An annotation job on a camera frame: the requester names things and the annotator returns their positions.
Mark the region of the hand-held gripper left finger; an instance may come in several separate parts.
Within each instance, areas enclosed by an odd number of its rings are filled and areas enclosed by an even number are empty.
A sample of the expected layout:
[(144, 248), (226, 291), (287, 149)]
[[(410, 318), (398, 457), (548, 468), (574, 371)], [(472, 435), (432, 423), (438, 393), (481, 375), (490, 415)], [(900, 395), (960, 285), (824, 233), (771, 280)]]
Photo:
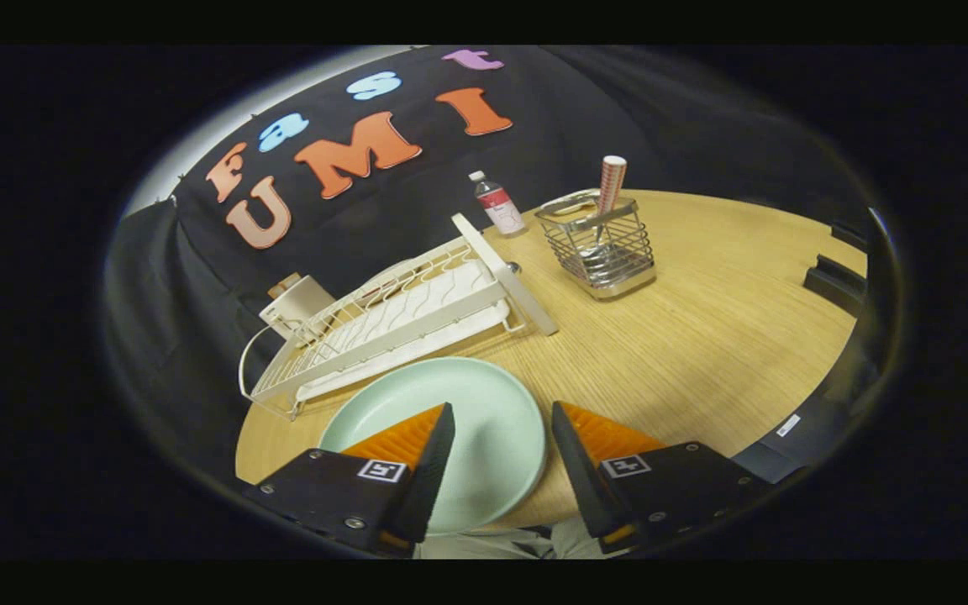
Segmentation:
[(455, 439), (452, 405), (405, 418), (335, 452), (308, 449), (247, 487), (267, 512), (363, 555), (413, 555), (423, 543)]

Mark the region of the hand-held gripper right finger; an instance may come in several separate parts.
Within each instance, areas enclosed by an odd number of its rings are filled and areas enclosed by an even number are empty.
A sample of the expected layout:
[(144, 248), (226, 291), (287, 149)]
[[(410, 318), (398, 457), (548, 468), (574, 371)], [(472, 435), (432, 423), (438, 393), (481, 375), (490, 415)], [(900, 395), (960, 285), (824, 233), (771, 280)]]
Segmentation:
[(604, 551), (669, 546), (775, 489), (709, 445), (666, 445), (575, 403), (554, 402), (550, 424), (581, 521)]

